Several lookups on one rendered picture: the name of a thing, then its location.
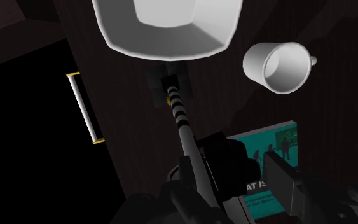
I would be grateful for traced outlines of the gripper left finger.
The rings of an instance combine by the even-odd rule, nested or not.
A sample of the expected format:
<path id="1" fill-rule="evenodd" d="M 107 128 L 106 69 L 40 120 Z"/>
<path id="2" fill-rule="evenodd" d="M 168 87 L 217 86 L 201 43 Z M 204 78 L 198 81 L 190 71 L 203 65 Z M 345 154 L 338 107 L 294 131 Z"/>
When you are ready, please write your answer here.
<path id="1" fill-rule="evenodd" d="M 211 207 L 198 193 L 189 156 L 179 159 L 179 179 L 164 183 L 160 195 L 129 196 L 110 224 L 232 224 L 217 207 Z"/>

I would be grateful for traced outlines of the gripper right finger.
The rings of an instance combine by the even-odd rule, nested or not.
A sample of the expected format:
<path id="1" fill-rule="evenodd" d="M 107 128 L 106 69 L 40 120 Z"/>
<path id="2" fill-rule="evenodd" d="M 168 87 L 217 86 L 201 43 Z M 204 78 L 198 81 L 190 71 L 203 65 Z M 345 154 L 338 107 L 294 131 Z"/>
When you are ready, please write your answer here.
<path id="1" fill-rule="evenodd" d="M 263 156 L 263 181 L 300 224 L 358 224 L 358 183 L 334 188 L 298 172 L 275 152 Z"/>

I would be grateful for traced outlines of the teal book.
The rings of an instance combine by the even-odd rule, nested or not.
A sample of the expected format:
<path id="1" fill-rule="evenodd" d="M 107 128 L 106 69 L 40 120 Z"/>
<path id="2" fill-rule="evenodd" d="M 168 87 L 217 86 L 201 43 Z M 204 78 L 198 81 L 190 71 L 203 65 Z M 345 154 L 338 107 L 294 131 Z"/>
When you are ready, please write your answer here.
<path id="1" fill-rule="evenodd" d="M 294 121 L 244 132 L 230 138 L 244 143 L 248 157 L 259 165 L 263 165 L 263 154 L 273 151 L 290 166 L 298 166 L 298 132 Z M 255 220 L 284 211 L 262 179 L 249 183 L 247 195 L 242 198 Z"/>

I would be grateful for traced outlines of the grey black striped stick tool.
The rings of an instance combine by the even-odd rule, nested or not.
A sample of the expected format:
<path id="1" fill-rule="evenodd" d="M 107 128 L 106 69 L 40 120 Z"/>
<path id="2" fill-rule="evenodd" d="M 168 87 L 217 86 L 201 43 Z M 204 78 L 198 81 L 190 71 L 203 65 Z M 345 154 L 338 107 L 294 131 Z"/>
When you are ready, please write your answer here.
<path id="1" fill-rule="evenodd" d="M 189 124 L 183 100 L 193 96 L 187 63 L 163 62 L 146 69 L 146 78 L 156 107 L 167 104 L 177 125 L 182 150 L 191 160 L 196 190 L 211 207 L 222 208 L 216 199 L 204 159 Z"/>

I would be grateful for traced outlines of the white mug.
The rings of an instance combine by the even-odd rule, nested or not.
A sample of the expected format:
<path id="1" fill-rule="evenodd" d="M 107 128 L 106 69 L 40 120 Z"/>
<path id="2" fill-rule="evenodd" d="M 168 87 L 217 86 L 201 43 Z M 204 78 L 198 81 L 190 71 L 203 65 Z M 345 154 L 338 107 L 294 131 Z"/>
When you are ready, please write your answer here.
<path id="1" fill-rule="evenodd" d="M 307 81 L 317 61 L 299 43 L 258 43 L 245 53 L 243 70 L 246 77 L 268 90 L 290 94 Z"/>

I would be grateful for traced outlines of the white bowl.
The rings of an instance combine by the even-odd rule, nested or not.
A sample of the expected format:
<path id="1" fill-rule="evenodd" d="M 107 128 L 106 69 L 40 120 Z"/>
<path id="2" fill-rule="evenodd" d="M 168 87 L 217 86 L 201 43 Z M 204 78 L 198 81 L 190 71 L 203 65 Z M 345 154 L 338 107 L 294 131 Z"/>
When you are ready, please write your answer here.
<path id="1" fill-rule="evenodd" d="M 159 61 L 195 60 L 226 50 L 243 0 L 92 0 L 111 49 Z"/>

